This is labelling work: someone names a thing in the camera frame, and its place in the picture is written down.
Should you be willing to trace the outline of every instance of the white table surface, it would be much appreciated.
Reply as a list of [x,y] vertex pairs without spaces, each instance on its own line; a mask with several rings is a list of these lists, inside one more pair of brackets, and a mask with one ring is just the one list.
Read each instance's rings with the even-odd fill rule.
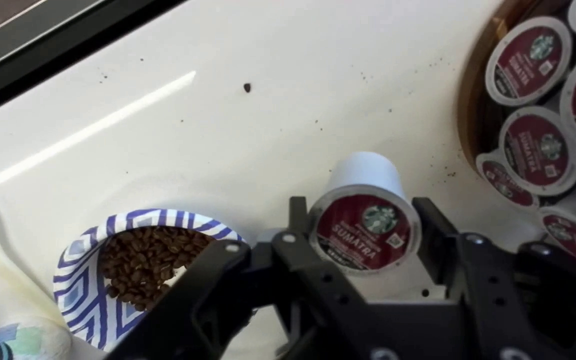
[[[51,293],[65,247],[114,212],[179,206],[258,238],[356,150],[386,154],[461,230],[534,241],[457,136],[459,80],[499,5],[189,3],[0,109],[2,243]],[[430,286],[416,260],[355,283],[371,301]]]

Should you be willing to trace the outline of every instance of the white countertop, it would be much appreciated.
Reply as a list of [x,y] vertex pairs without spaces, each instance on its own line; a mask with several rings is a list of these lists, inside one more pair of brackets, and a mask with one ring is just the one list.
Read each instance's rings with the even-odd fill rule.
[[[257,238],[356,150],[386,154],[461,230],[534,241],[457,136],[461,73],[499,5],[189,3],[0,109],[2,243],[51,293],[58,254],[109,215],[179,206]],[[356,285],[430,286],[418,263]]]

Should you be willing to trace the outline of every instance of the coffee beans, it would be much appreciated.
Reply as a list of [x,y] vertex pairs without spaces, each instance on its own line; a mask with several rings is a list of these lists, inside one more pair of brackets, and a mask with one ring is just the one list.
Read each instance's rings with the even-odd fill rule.
[[105,241],[101,273],[106,295],[146,311],[171,286],[174,270],[189,266],[214,238],[187,228],[134,228]]

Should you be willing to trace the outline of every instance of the paper plate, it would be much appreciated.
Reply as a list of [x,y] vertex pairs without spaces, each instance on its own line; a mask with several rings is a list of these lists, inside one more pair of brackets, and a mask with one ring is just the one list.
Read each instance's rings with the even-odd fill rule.
[[119,232],[148,226],[177,226],[217,241],[242,241],[231,226],[184,210],[146,208],[110,216],[87,230],[61,256],[52,279],[55,301],[69,331],[101,350],[113,350],[143,318],[132,305],[106,296],[99,270],[101,245]]

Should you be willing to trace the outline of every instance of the blue patterned plate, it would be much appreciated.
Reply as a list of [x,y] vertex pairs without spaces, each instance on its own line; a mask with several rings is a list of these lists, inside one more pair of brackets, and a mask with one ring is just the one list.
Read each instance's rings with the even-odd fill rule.
[[113,350],[143,317],[132,305],[106,296],[105,279],[97,265],[101,245],[113,234],[146,226],[179,226],[217,241],[242,241],[214,219],[171,208],[117,215],[106,224],[87,230],[61,256],[52,295],[71,333],[94,349]]

